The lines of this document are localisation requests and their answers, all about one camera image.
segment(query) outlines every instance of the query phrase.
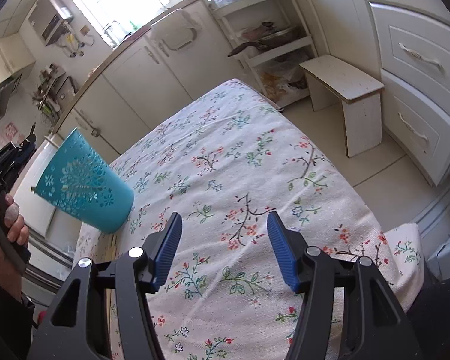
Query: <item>sleeve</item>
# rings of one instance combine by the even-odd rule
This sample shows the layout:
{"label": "sleeve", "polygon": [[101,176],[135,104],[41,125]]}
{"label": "sleeve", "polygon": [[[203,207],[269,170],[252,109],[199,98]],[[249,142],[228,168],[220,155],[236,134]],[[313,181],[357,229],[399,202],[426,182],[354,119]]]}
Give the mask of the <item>sleeve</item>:
{"label": "sleeve", "polygon": [[0,287],[0,336],[10,350],[25,359],[30,349],[35,305],[22,297],[18,302]]}

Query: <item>shelf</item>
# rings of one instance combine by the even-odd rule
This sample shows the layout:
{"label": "shelf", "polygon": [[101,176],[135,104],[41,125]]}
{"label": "shelf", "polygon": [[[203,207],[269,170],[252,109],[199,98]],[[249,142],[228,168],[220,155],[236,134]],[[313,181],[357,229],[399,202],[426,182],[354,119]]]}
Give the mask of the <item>shelf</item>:
{"label": "shelf", "polygon": [[224,7],[217,9],[214,14],[218,17],[224,17],[226,15],[230,15],[233,12],[237,12],[240,9],[250,7],[263,1],[267,0],[238,0],[234,3],[230,3],[228,5],[225,5]]}
{"label": "shelf", "polygon": [[277,47],[275,49],[271,49],[263,54],[257,55],[251,59],[247,59],[248,66],[254,68],[264,62],[270,61],[278,56],[282,56],[291,51],[298,50],[305,46],[310,46],[313,44],[313,40],[311,36],[306,36],[305,38],[300,38],[294,40],[293,42],[284,44],[283,46]]}
{"label": "shelf", "polygon": [[279,101],[275,102],[275,104],[277,105],[277,107],[283,108],[307,96],[310,96],[310,89],[300,89],[300,91],[297,92],[296,95],[286,94],[285,96],[282,96],[282,98]]}

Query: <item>metal screw head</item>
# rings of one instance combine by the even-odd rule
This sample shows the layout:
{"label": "metal screw head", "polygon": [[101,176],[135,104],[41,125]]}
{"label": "metal screw head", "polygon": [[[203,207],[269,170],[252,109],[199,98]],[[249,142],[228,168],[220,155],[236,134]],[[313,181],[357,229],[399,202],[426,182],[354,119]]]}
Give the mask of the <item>metal screw head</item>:
{"label": "metal screw head", "polygon": [[92,263],[91,259],[89,259],[88,257],[85,257],[84,259],[81,259],[78,262],[78,266],[80,268],[86,268],[87,266],[89,266]]}
{"label": "metal screw head", "polygon": [[132,258],[140,257],[143,254],[143,249],[141,247],[132,247],[128,251],[128,255]]}
{"label": "metal screw head", "polygon": [[316,246],[309,246],[307,248],[307,254],[309,256],[317,257],[320,254],[320,252],[321,252],[320,248]]}
{"label": "metal screw head", "polygon": [[367,256],[362,256],[360,257],[360,264],[362,264],[363,266],[371,266],[373,264],[373,261],[371,260],[370,257]]}

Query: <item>countertop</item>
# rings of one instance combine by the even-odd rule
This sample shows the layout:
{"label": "countertop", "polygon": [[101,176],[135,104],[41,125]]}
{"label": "countertop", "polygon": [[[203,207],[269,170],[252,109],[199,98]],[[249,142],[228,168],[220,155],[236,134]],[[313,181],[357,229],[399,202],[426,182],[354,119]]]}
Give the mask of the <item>countertop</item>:
{"label": "countertop", "polygon": [[72,108],[77,104],[78,100],[80,100],[80,97],[85,93],[85,91],[90,87],[90,85],[103,73],[103,71],[120,55],[122,54],[127,48],[129,48],[132,44],[134,44],[140,37],[142,37],[147,31],[149,31],[152,27],[152,24],[156,21],[159,21],[161,18],[165,17],[169,13],[173,12],[176,9],[182,9],[187,7],[188,5],[191,5],[198,0],[183,0],[180,1],[178,4],[174,5],[171,8],[168,8],[161,14],[159,14],[157,17],[155,17],[153,20],[139,28],[135,33],[133,33],[132,36],[124,40],[113,52],[108,56],[108,58],[102,62],[102,64],[90,75],[90,77],[85,81],[85,83],[82,85],[82,87],[79,89],[77,94],[73,97],[73,99],[68,104],[65,111],[62,113],[60,119],[58,120],[57,124],[53,128],[52,134],[56,134],[58,130],[60,129],[60,126],[62,125],[65,118],[68,116]]}

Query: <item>door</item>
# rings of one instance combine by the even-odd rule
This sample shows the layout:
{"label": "door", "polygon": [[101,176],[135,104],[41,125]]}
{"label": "door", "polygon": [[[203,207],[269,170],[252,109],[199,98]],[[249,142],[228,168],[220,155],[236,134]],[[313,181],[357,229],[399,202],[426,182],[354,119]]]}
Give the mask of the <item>door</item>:
{"label": "door", "polygon": [[87,123],[87,121],[77,112],[75,108],[72,108],[68,116],[63,121],[60,129],[58,130],[58,134],[60,137],[65,139],[77,127],[87,142],[96,150],[98,154],[100,154],[107,164],[115,161],[120,156],[120,153],[111,147],[110,144],[103,139],[103,137],[95,137],[92,135],[92,126]]}
{"label": "door", "polygon": [[243,68],[235,58],[224,34],[202,1],[185,8],[200,29],[197,38],[183,49],[160,46],[160,55],[172,69],[192,99],[196,100],[225,81],[244,79]]}
{"label": "door", "polygon": [[103,75],[80,97],[75,109],[120,154],[150,132]]}
{"label": "door", "polygon": [[152,129],[192,101],[145,36],[125,50],[103,75]]}

